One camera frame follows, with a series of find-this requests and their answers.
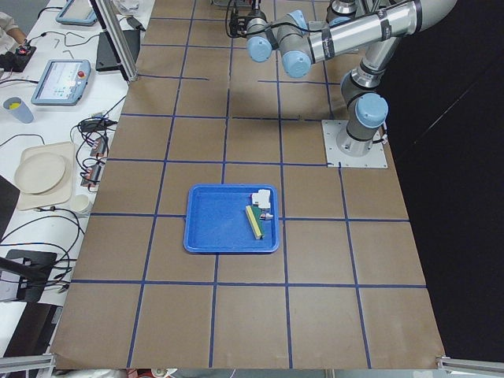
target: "blue plastic tray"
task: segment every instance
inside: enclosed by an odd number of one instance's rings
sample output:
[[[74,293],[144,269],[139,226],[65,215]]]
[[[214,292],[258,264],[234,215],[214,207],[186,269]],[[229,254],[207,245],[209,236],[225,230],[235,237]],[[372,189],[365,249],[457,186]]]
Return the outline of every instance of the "blue plastic tray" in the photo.
[[[256,240],[245,206],[259,189],[271,191],[273,219],[262,222]],[[189,190],[183,246],[196,254],[271,254],[280,245],[276,189],[265,184],[198,184]]]

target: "person's arm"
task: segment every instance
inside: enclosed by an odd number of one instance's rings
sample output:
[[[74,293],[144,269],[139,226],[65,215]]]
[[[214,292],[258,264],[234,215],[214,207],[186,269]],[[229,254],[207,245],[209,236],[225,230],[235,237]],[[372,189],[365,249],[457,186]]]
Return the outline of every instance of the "person's arm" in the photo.
[[[20,45],[22,45],[24,40],[26,39],[26,35],[19,28],[12,28],[7,31],[7,34],[13,37]]]

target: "white mounting plate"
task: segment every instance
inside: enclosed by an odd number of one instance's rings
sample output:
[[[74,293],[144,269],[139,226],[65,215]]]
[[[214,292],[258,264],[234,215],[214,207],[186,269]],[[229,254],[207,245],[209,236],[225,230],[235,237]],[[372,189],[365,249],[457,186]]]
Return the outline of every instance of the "white mounting plate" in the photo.
[[[336,136],[347,123],[348,120],[322,120],[328,167],[338,168],[341,164],[342,167],[348,168],[388,168],[382,143],[373,144],[371,150],[363,157],[351,157],[341,152],[336,144]],[[374,139],[379,138],[380,133],[376,132]]]

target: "tiled table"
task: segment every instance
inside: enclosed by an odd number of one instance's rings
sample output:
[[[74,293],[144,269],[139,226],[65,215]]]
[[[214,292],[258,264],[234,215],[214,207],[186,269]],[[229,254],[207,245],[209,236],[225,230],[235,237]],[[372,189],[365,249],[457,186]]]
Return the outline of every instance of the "tiled table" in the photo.
[[[327,2],[263,1],[268,15]],[[157,0],[52,351],[61,368],[424,369],[443,353],[398,179],[325,166],[337,57],[253,63],[209,0]],[[269,183],[270,255],[191,255],[195,183]]]

